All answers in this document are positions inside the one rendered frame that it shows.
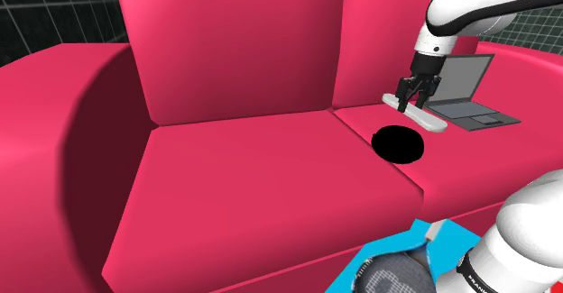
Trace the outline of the grey laptop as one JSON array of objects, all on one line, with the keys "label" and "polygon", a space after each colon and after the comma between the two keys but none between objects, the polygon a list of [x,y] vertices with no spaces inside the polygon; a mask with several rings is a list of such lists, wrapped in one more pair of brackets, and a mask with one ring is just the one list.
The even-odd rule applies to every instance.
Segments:
[{"label": "grey laptop", "polygon": [[493,54],[448,55],[436,93],[425,108],[469,132],[521,121],[474,101],[474,94],[493,61]]}]

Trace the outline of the black round object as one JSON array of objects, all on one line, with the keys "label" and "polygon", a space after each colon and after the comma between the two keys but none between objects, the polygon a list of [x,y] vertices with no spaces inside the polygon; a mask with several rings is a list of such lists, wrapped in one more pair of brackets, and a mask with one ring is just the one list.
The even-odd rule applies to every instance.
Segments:
[{"label": "black round object", "polygon": [[425,151],[422,136],[401,125],[387,125],[372,135],[371,145],[382,159],[394,164],[409,164],[419,160]]}]

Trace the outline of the white remote control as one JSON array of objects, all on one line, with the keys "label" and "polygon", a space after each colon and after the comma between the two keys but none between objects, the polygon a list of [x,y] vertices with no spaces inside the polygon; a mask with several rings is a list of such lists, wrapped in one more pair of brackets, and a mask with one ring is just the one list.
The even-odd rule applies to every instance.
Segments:
[{"label": "white remote control", "polygon": [[[383,94],[382,100],[385,104],[394,108],[395,110],[399,108],[399,99],[393,94]],[[421,110],[411,103],[407,104],[403,114],[405,114],[425,130],[432,133],[443,133],[448,127],[448,124],[444,120],[436,117],[433,114],[429,114],[424,110]]]}]

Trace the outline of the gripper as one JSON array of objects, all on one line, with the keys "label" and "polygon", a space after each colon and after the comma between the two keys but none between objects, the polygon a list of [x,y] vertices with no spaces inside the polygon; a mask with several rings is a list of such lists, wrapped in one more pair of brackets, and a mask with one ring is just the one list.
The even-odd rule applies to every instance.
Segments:
[{"label": "gripper", "polygon": [[401,78],[397,86],[395,97],[398,99],[397,110],[404,113],[409,100],[417,92],[417,81],[420,82],[418,98],[415,106],[422,109],[439,86],[441,77],[438,76],[445,63],[445,56],[431,56],[416,52],[411,62],[411,76]]}]

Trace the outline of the red sofa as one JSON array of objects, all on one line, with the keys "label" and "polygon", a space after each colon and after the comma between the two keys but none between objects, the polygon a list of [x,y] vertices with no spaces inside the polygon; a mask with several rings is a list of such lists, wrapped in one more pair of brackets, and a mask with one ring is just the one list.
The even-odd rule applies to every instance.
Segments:
[{"label": "red sofa", "polygon": [[87,39],[0,68],[0,293],[325,293],[365,243],[483,233],[563,168],[563,56],[475,37],[475,99],[515,124],[374,153],[429,0],[33,1],[0,43],[62,14]]}]

